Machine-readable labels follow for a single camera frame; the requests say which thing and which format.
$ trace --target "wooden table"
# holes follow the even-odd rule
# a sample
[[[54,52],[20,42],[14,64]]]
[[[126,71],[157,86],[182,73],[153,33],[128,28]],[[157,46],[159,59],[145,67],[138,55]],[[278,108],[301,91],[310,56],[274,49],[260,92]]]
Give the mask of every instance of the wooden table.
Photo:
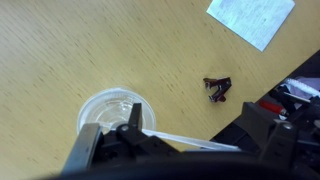
[[[0,174],[59,173],[93,94],[132,88],[157,130],[210,139],[320,48],[320,1],[296,7],[264,52],[206,13],[211,0],[10,1],[0,6]],[[202,78],[230,76],[212,104]]]

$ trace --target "paper sheet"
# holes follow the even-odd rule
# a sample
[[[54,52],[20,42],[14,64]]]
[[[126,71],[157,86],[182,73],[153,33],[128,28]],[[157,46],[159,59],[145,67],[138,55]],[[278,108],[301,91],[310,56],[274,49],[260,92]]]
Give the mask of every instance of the paper sheet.
[[[294,5],[292,0],[213,0],[207,13],[263,51]]]

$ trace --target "clear plastic cup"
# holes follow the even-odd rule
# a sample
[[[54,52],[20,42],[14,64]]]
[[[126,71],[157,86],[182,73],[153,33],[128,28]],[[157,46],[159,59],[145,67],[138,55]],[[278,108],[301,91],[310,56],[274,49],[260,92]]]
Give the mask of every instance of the clear plastic cup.
[[[84,103],[78,116],[77,133],[85,123],[99,123],[104,134],[127,123],[134,103],[142,104],[142,128],[156,130],[156,118],[149,103],[128,88],[116,87],[101,91]]]

